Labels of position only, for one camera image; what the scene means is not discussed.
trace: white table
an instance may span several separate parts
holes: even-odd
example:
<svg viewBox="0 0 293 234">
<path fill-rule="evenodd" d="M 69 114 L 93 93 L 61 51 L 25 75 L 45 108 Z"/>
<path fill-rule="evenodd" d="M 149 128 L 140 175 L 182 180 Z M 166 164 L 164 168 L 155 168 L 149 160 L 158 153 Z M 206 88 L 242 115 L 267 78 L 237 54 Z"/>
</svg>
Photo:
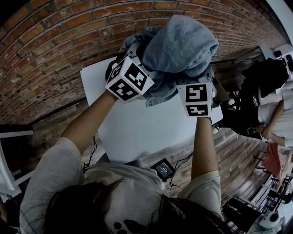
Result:
<svg viewBox="0 0 293 234">
<path fill-rule="evenodd" d="M 33 130 L 25 130 L 25 131 L 15 131 L 15 132 L 4 132 L 0 133 L 0 192 L 6 193 L 15 197 L 21 190 L 19 188 L 19 184 L 23 183 L 25 180 L 29 179 L 33 175 L 33 171 L 27 173 L 21 178 L 15 180 L 14 175 L 16 172 L 11 173 L 8 168 L 4 152 L 1 145 L 1 138 L 9 138 L 9 137 L 18 137 L 18 136 L 26 136 L 34 134 Z M 2 200 L 5 202 L 7 197 L 1 196 Z"/>
<path fill-rule="evenodd" d="M 109 58 L 81 70 L 87 102 L 91 105 L 105 91 Z M 220 107 L 212 110 L 213 123 L 223 118 Z M 112 162 L 128 163 L 168 146 L 184 142 L 195 133 L 196 117 L 187 117 L 179 95 L 156 106 L 144 100 L 118 100 L 98 130 Z"/>
</svg>

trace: gray towel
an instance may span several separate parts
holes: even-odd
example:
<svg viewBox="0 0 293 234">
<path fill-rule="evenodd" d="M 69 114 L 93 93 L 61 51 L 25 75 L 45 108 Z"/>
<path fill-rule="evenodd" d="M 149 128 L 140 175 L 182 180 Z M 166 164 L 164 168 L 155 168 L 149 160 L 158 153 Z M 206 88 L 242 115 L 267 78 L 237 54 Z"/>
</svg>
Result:
<svg viewBox="0 0 293 234">
<path fill-rule="evenodd" d="M 152 38 L 141 63 L 161 71 L 153 79 L 155 84 L 143 95 L 146 106 L 167 101 L 177 94 L 177 84 L 194 82 L 202 74 L 218 48 L 212 32 L 188 16 L 173 16 L 159 31 L 149 29 L 126 39 L 123 47 L 136 42 L 135 36 Z"/>
</svg>

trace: small screen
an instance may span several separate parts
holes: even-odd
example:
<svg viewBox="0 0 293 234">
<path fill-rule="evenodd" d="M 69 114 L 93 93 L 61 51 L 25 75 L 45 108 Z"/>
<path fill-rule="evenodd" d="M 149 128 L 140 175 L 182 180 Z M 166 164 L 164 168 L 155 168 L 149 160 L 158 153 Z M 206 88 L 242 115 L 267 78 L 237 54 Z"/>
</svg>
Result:
<svg viewBox="0 0 293 234">
<path fill-rule="evenodd" d="M 164 178 L 172 174 L 172 170 L 165 164 L 162 163 L 156 167 L 156 171 L 160 173 Z"/>
</svg>

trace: white box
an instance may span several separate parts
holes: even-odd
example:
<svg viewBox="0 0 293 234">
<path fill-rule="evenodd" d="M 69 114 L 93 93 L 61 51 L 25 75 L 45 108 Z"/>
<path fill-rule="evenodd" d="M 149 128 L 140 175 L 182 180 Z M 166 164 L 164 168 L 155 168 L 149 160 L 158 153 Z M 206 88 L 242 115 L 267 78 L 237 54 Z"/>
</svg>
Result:
<svg viewBox="0 0 293 234">
<path fill-rule="evenodd" d="M 189 117 L 211 117 L 212 82 L 177 86 L 183 107 Z"/>
<path fill-rule="evenodd" d="M 111 72 L 106 89 L 123 101 L 143 95 L 154 82 L 129 57 L 125 57 Z"/>
</svg>

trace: white t-shirt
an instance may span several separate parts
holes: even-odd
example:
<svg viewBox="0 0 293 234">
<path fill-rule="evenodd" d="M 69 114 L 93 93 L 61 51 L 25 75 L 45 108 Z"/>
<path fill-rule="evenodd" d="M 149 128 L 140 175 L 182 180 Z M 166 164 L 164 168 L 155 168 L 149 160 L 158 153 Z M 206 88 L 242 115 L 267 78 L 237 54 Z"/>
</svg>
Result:
<svg viewBox="0 0 293 234">
<path fill-rule="evenodd" d="M 293 91 L 286 90 L 282 94 L 284 112 L 275 124 L 272 133 L 285 138 L 285 146 L 293 146 Z M 269 103 L 258 107 L 258 120 L 268 125 L 278 103 Z"/>
<path fill-rule="evenodd" d="M 39 162 L 21 204 L 20 226 L 23 234 L 43 233 L 44 215 L 51 197 L 69 186 L 91 182 L 111 184 L 123 178 L 111 192 L 110 209 L 105 216 L 107 226 L 116 233 L 114 223 L 120 223 L 128 234 L 125 220 L 144 226 L 158 210 L 164 194 L 164 184 L 155 170 L 114 163 L 100 163 L 83 174 L 81 155 L 75 144 L 61 138 Z M 223 220 L 218 171 L 194 179 L 179 195 L 209 209 Z"/>
</svg>

